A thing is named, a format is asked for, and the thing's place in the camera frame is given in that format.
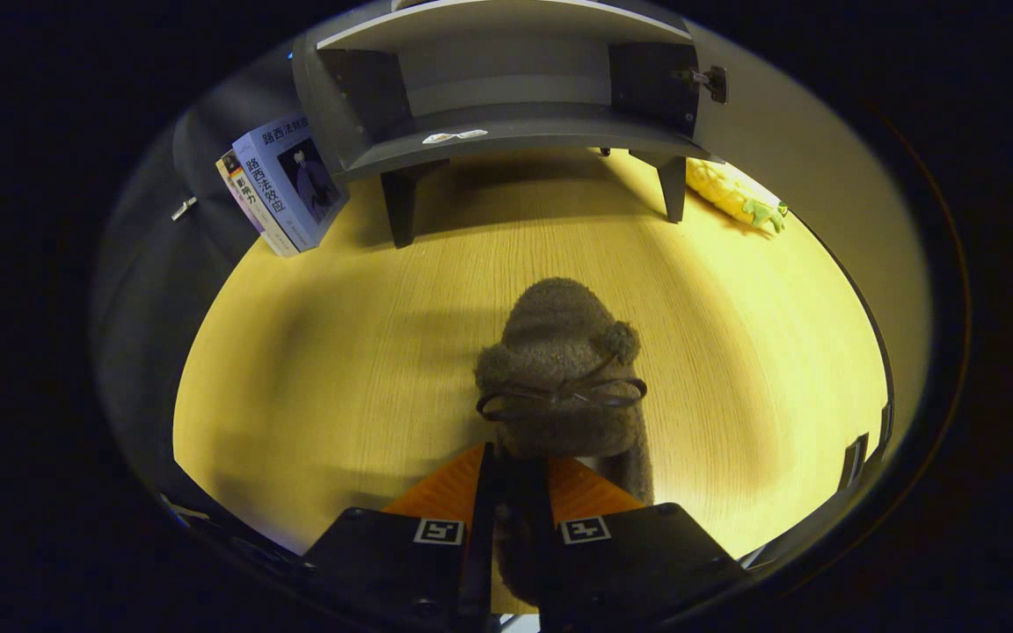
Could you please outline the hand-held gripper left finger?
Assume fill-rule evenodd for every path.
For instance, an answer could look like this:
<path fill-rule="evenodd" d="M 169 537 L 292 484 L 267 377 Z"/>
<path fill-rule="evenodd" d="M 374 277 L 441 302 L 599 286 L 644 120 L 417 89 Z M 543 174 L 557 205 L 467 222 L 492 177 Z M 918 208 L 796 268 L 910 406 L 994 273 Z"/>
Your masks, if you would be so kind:
<path fill-rule="evenodd" d="M 481 444 L 382 509 L 343 510 L 302 554 L 307 592 L 361 632 L 483 632 L 497 475 Z"/>

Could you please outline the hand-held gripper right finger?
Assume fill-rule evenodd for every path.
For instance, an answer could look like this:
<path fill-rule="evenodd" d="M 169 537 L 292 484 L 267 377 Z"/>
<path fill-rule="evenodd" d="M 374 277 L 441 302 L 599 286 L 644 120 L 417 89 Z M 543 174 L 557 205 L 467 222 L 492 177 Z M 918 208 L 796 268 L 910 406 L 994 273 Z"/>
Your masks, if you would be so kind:
<path fill-rule="evenodd" d="M 548 632 L 648 632 L 747 585 L 749 574 L 675 502 L 645 505 L 575 458 L 551 458 Z"/>

